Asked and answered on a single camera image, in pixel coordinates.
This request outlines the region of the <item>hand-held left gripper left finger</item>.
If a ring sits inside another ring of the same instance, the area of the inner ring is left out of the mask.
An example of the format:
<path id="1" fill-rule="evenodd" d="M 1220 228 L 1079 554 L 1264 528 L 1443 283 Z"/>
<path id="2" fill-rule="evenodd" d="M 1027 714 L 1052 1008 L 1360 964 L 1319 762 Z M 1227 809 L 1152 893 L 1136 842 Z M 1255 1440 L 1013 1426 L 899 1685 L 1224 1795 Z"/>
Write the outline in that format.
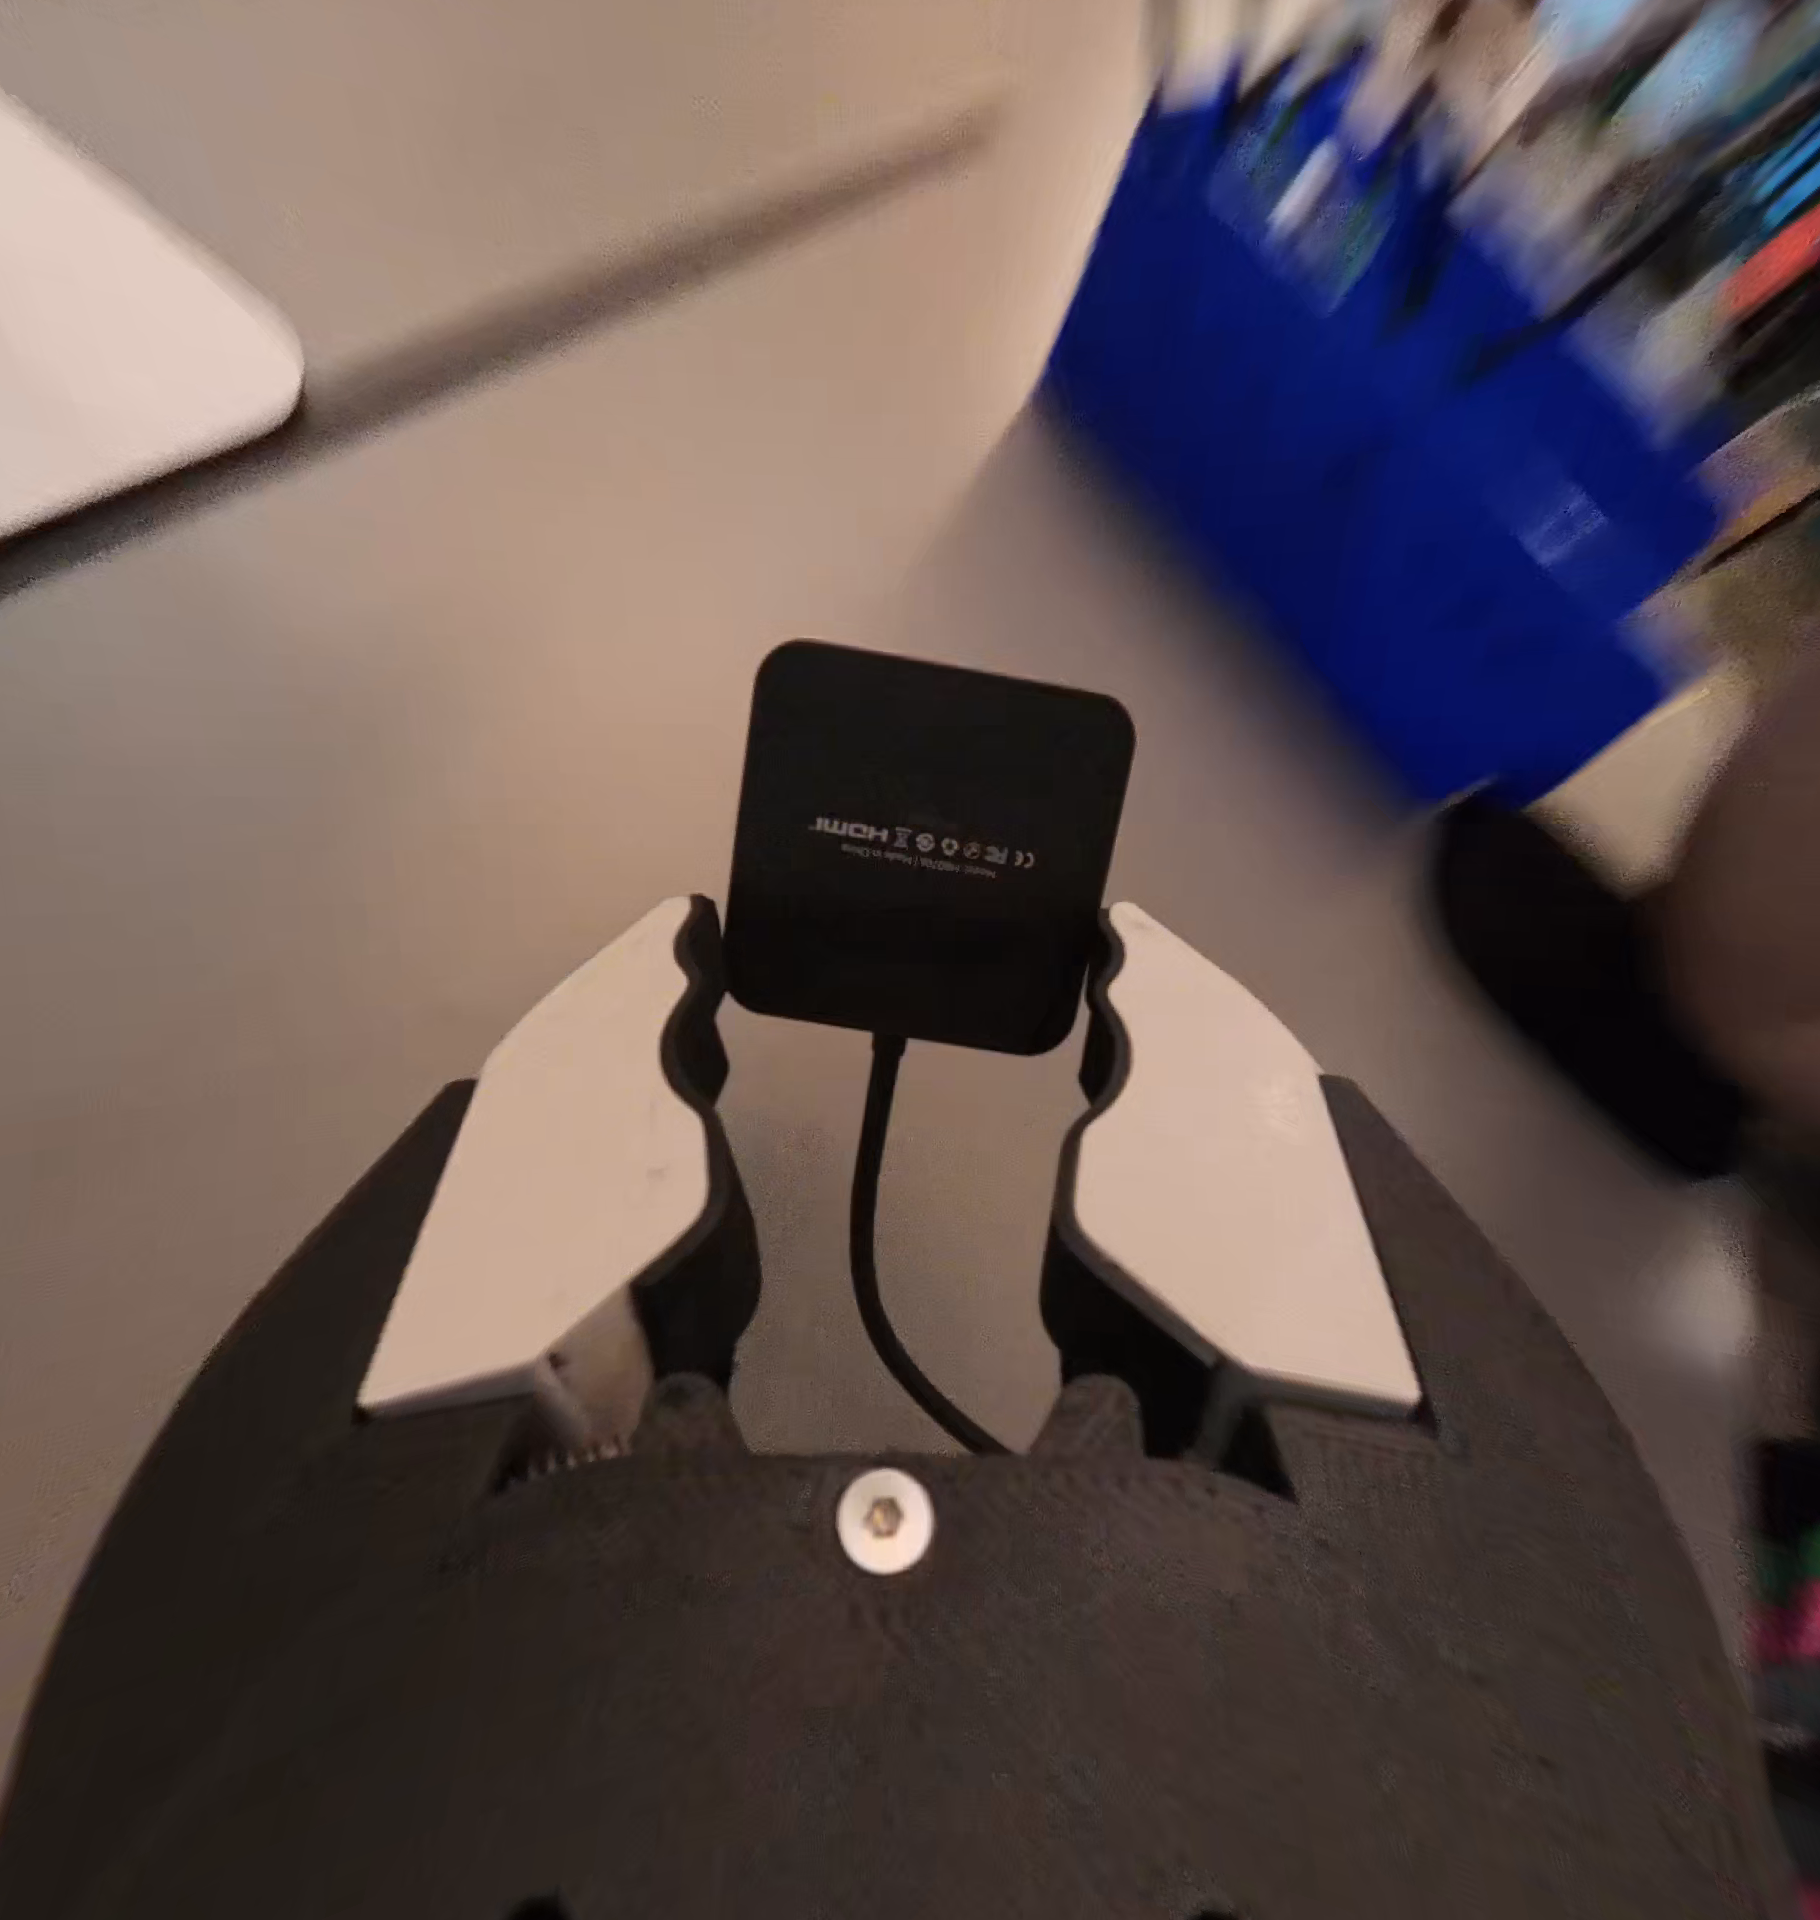
<path id="1" fill-rule="evenodd" d="M 668 895 L 492 1045 L 356 1404 L 371 1417 L 527 1397 L 634 1420 L 653 1385 L 727 1390 L 759 1295 L 718 1100 L 722 926 Z"/>

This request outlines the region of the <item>colorful printed clothing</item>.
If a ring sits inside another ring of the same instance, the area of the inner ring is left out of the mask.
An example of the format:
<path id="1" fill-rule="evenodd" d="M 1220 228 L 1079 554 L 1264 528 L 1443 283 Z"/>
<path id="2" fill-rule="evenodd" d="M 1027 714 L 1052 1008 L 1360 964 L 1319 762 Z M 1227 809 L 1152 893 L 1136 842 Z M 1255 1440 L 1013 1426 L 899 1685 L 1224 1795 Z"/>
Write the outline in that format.
<path id="1" fill-rule="evenodd" d="M 1820 1917 L 1820 1440 L 1751 1449 L 1745 1663 L 1800 1913 Z"/>

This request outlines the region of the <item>blue storage bin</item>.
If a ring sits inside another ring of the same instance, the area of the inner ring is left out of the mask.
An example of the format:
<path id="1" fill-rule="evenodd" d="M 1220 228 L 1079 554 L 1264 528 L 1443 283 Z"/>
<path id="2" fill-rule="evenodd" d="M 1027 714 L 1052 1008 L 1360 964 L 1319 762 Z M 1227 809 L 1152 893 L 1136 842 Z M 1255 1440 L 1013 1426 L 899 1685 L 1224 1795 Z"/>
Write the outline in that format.
<path id="1" fill-rule="evenodd" d="M 1092 465 L 1421 802 L 1539 799 L 1663 704 L 1642 607 L 1713 540 L 1665 423 L 1447 208 L 1362 57 L 1152 97 L 1042 374 Z"/>

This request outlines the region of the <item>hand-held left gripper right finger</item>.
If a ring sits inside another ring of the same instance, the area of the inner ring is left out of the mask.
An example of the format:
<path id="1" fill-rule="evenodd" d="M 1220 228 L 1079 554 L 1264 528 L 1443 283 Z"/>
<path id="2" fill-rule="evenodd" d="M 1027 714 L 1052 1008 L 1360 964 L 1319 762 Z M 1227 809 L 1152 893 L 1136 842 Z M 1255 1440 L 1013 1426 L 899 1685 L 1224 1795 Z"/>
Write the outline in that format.
<path id="1" fill-rule="evenodd" d="M 1265 1397 L 1412 1417 L 1417 1364 L 1318 1059 L 1141 905 L 1105 908 L 1101 936 L 1047 1250 Z"/>

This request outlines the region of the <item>person's right hand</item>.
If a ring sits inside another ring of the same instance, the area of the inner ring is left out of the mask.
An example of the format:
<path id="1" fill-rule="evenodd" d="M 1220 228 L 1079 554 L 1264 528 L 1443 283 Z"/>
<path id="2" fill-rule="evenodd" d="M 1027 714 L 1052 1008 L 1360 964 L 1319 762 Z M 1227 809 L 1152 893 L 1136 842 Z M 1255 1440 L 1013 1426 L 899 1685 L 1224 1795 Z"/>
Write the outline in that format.
<path id="1" fill-rule="evenodd" d="M 1780 683 L 1689 819 L 1661 909 L 1689 1035 L 1777 1121 L 1820 1135 L 1820 675 Z"/>

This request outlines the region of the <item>black HDMI adapter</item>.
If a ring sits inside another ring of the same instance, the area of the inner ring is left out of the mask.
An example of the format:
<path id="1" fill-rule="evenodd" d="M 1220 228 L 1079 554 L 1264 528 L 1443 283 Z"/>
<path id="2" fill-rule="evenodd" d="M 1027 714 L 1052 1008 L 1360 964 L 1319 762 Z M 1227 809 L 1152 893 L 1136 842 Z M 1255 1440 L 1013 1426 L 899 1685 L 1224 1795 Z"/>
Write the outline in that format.
<path id="1" fill-rule="evenodd" d="M 724 905 L 764 1017 L 1036 1058 L 1076 1020 L 1137 748 L 1114 696 L 794 638 L 749 694 Z"/>

